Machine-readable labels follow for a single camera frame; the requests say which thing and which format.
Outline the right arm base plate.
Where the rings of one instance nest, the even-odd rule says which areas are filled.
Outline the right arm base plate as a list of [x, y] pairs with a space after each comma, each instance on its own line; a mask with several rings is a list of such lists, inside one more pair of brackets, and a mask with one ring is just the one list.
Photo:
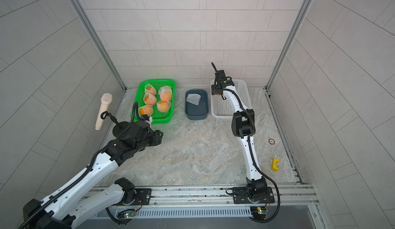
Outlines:
[[246, 187], [232, 187], [227, 189], [226, 193], [232, 196], [234, 204], [273, 204], [276, 201], [271, 187], [268, 187], [262, 197], [257, 200], [249, 197]]

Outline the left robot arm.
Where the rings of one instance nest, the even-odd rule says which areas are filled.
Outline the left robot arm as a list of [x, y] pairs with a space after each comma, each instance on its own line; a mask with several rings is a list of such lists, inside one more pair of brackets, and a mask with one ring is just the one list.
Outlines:
[[61, 188], [42, 200], [29, 201], [23, 208], [21, 229], [75, 229], [112, 205], [142, 208], [145, 200], [127, 178], [120, 178], [105, 190], [83, 198], [107, 174], [137, 152], [160, 145], [163, 138], [162, 131], [151, 129], [152, 118], [141, 113], [138, 102], [133, 103], [129, 122], [119, 123], [111, 113], [102, 112], [100, 118], [106, 117], [115, 123], [113, 135], [116, 138], [96, 151], [90, 163]]

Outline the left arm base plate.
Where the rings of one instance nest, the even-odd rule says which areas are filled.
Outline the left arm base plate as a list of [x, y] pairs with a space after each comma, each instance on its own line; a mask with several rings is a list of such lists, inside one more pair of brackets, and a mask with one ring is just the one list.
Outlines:
[[152, 190], [149, 188], [138, 188], [124, 193], [120, 203], [125, 206], [149, 205]]

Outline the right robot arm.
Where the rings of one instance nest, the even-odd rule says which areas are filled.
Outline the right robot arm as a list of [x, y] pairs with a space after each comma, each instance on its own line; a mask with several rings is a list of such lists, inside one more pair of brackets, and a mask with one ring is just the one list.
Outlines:
[[258, 164], [254, 145], [254, 135], [256, 133], [255, 112], [243, 103], [232, 78], [227, 76], [224, 70], [218, 70], [214, 63], [211, 63], [211, 65], [215, 70], [215, 80], [214, 84], [211, 85], [211, 94], [221, 96], [223, 100], [230, 104], [233, 111], [231, 130], [233, 135], [238, 138], [243, 150], [247, 174], [247, 198], [253, 203], [264, 202], [269, 204], [273, 200], [273, 192], [268, 187], [267, 181], [270, 181], [276, 190], [277, 207], [269, 218], [267, 217], [269, 214], [267, 206], [253, 209], [252, 221], [268, 223], [278, 215], [281, 199], [276, 182], [266, 175]]

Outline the white foam net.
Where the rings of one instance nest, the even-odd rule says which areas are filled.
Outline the white foam net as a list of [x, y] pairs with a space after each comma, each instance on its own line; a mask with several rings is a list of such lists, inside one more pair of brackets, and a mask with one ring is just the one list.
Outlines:
[[201, 100], [201, 95], [196, 93], [189, 93], [186, 97], [186, 102], [191, 103], [193, 105], [199, 105]]

